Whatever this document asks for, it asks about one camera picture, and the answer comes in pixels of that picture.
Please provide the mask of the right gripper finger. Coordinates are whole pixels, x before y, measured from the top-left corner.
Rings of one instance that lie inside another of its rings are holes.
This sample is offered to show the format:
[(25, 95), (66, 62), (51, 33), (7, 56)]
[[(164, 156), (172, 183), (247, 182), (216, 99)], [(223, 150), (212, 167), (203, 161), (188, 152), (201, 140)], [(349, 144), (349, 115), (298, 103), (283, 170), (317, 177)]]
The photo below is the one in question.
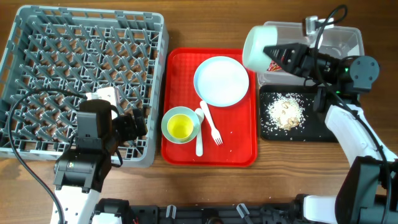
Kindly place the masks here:
[(304, 56), (291, 56), (290, 58), (272, 57), (272, 60), (278, 64), (285, 72), (293, 74), (298, 77), (303, 76), (302, 62)]
[(273, 61), (296, 61), (305, 55), (308, 46), (300, 43), (267, 46), (263, 52)]

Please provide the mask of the green bowl with food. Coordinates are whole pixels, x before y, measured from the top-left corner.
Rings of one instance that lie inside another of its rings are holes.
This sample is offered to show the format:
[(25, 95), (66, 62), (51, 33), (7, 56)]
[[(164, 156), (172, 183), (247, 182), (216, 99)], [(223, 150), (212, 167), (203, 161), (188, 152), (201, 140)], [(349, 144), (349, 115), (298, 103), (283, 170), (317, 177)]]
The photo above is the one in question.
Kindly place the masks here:
[(243, 65), (257, 73), (265, 73), (271, 64), (271, 58), (264, 53), (264, 47), (276, 44), (276, 26), (254, 26), (244, 43)]

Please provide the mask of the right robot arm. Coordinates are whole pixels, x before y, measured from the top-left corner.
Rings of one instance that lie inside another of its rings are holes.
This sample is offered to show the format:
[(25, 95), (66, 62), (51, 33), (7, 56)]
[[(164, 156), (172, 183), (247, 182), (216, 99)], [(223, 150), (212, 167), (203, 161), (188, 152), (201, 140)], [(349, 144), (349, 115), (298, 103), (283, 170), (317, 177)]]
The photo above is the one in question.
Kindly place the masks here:
[(322, 83), (314, 110), (325, 115), (350, 166), (338, 195), (303, 198), (304, 219), (397, 223), (397, 155), (370, 127), (358, 102), (379, 75), (376, 60), (358, 55), (338, 59), (299, 43), (266, 46), (263, 52), (284, 71)]

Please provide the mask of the red snack wrapper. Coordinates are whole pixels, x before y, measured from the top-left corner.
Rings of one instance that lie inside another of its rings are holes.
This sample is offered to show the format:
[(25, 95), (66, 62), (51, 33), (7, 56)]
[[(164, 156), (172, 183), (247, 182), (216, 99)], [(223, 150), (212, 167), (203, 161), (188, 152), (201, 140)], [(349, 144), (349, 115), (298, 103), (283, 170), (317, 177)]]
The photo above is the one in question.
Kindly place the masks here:
[(282, 70), (282, 68), (278, 64), (276, 64), (274, 61), (272, 61), (270, 63), (270, 65), (269, 65), (268, 71), (269, 72), (276, 72), (276, 71), (279, 71), (279, 70)]

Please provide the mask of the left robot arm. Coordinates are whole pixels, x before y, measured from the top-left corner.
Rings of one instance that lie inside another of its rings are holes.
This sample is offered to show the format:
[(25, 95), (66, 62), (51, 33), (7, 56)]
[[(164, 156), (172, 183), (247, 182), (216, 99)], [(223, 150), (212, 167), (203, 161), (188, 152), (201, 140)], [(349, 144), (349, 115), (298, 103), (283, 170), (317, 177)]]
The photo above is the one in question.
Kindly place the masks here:
[(106, 100), (87, 100), (77, 112), (76, 147), (56, 161), (52, 223), (89, 223), (103, 183), (114, 163), (111, 157), (126, 141), (147, 133), (141, 109), (112, 114), (117, 109)]

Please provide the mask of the yellow plastic cup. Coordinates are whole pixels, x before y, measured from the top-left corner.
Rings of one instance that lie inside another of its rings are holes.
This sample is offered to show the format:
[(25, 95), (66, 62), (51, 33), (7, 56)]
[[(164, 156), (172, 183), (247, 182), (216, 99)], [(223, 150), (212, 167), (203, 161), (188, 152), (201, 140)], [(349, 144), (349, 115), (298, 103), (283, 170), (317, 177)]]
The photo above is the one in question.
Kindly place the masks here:
[(185, 114), (173, 115), (167, 123), (167, 131), (178, 140), (187, 139), (193, 132), (193, 121)]

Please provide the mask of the rice and food scraps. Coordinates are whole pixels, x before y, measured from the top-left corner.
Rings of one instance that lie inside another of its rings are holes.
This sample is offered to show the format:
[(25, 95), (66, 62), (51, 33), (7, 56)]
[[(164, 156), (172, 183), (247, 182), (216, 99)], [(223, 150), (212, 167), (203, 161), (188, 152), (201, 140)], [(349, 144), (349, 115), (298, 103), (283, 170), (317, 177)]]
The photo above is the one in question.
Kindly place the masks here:
[(264, 100), (261, 105), (264, 112), (261, 114), (261, 127), (265, 128), (265, 133), (276, 131), (287, 132), (301, 128), (307, 120), (305, 106), (310, 106), (309, 100), (299, 93), (265, 93), (261, 95)]

